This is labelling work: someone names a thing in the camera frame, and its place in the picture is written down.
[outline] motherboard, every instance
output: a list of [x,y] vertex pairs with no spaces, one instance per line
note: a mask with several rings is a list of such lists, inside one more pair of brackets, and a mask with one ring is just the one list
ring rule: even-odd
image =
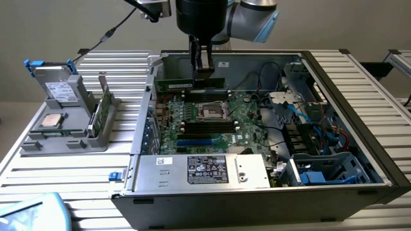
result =
[[188,103],[181,95],[159,99],[161,154],[271,154],[255,93],[236,92],[225,100]]

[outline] slotted metal table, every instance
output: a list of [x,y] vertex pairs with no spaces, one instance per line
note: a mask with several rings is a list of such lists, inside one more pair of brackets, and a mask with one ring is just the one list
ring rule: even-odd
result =
[[[338,50],[311,53],[411,180],[411,114],[350,54],[342,54]],[[128,166],[148,56],[148,51],[93,51],[84,57],[77,69],[88,91],[96,96],[103,93],[97,74],[105,71],[109,89],[123,100],[109,138],[109,148],[104,153],[20,157],[19,143],[44,110],[45,105],[41,105],[0,164],[0,207],[41,193],[59,192],[71,212],[73,230],[132,230],[108,199],[107,190],[120,190],[123,182],[108,183],[108,174]],[[387,205],[367,207],[344,222],[212,230],[234,229],[407,231],[411,230],[411,192]]]

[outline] black cable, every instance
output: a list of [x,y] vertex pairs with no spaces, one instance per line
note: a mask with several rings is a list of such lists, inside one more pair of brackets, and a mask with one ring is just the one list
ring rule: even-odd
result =
[[279,142],[279,143],[275,143],[274,145],[264,145],[264,144],[262,144],[262,138],[263,138],[263,136],[264,136],[264,134],[259,137],[258,143],[259,143],[259,145],[262,145],[262,146],[266,147],[266,148],[270,148],[270,147],[272,147],[272,146],[276,146],[276,145],[279,145],[280,143],[286,143],[286,141],[282,141],[282,142]]
[[121,20],[121,22],[119,22],[119,24],[113,27],[115,29],[117,29],[123,23],[125,23],[125,21],[128,20],[128,18],[131,17],[131,15],[135,13],[137,8],[133,8],[133,10],[128,13],[128,15],[125,16],[125,18]]
[[236,106],[235,109],[232,109],[232,111],[227,114],[227,116],[230,116],[230,115],[234,113],[234,111],[235,111],[240,106],[242,106],[242,104],[240,104],[239,106]]
[[286,157],[283,157],[282,155],[278,155],[278,156],[276,156],[276,159],[278,159],[278,160],[279,160],[279,159],[283,159],[283,162],[288,162],[288,161],[290,161],[290,159],[286,158]]
[[270,100],[268,98],[267,99],[264,99],[262,102],[263,102],[263,104],[264,104],[264,107],[262,107],[262,106],[259,106],[259,108],[268,108],[268,109],[272,109],[272,106],[270,105],[270,106],[267,106],[267,104],[266,104],[266,101],[267,100]]
[[276,78],[276,84],[282,78],[282,68],[280,68],[280,65],[275,62],[275,61],[268,61],[263,64],[263,66],[260,67],[259,69],[259,72],[258,72],[258,84],[256,84],[256,88],[262,88],[262,72],[263,72],[263,68],[267,64],[274,64],[276,65],[276,68],[278,68],[278,78]]
[[232,90],[236,90],[236,89],[238,89],[238,87],[243,84],[243,82],[246,81],[246,79],[248,78],[248,76],[250,76],[251,74],[255,74],[255,75],[258,76],[258,72],[256,72],[256,71],[248,72],[247,75],[244,76],[243,80],[239,82],[239,84],[238,84],[235,87],[231,88]]
[[149,21],[152,23],[156,23],[159,21],[159,15],[152,13],[140,3],[137,3],[135,0],[124,0],[128,4],[131,4],[133,7],[136,7],[149,18]]
[[[247,115],[250,114],[250,111],[251,111],[251,108],[252,108],[254,104],[255,104],[258,101],[262,102],[262,101],[266,100],[266,99],[268,99],[268,97],[263,97],[263,98],[258,99],[258,100],[250,105]],[[276,127],[270,127],[270,126],[264,126],[264,125],[258,124],[255,121],[252,121],[252,118],[250,118],[250,121],[251,121],[251,123],[252,123],[255,126],[258,126],[259,128],[272,128],[272,129],[275,129],[275,130],[278,130],[278,131],[282,132],[282,129],[279,129],[279,128],[276,128]]]
[[410,97],[408,97],[408,100],[407,100],[407,102],[404,103],[404,107],[407,107],[408,106],[408,104],[410,104],[410,102],[411,102],[411,94],[410,94]]
[[97,44],[89,48],[89,49],[85,49],[84,52],[72,60],[73,62],[76,62],[84,55],[87,55],[93,49],[96,49],[96,47],[99,47],[99,45],[101,43],[104,43],[111,37],[112,35],[115,34],[117,28],[123,25],[123,23],[127,21],[127,19],[131,17],[131,15],[135,13],[136,11],[136,8],[133,8],[133,10],[128,13],[128,15],[125,16],[125,18],[121,20],[121,22],[113,27],[111,28],[104,36],[100,38],[100,41],[97,42]]

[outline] blue latch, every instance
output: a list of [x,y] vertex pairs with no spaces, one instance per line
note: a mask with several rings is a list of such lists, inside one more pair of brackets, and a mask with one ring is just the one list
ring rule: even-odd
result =
[[71,73],[73,75],[77,75],[79,73],[77,73],[77,69],[76,69],[76,64],[72,62],[71,59],[67,60],[67,65],[68,65],[68,67],[71,69]]
[[45,63],[45,62],[44,62],[43,60],[36,60],[36,61],[32,61],[31,66],[43,66],[44,63]]
[[29,59],[24,60],[24,66],[25,66],[25,69],[28,70],[28,72],[31,73],[31,76],[36,77],[35,73],[33,73],[33,71],[31,69],[31,60]]
[[355,184],[356,176],[347,177],[344,180],[326,180],[322,172],[304,172],[300,174],[304,185],[336,185],[336,184]]
[[123,176],[121,172],[112,172],[108,175],[108,181],[121,181],[121,176]]

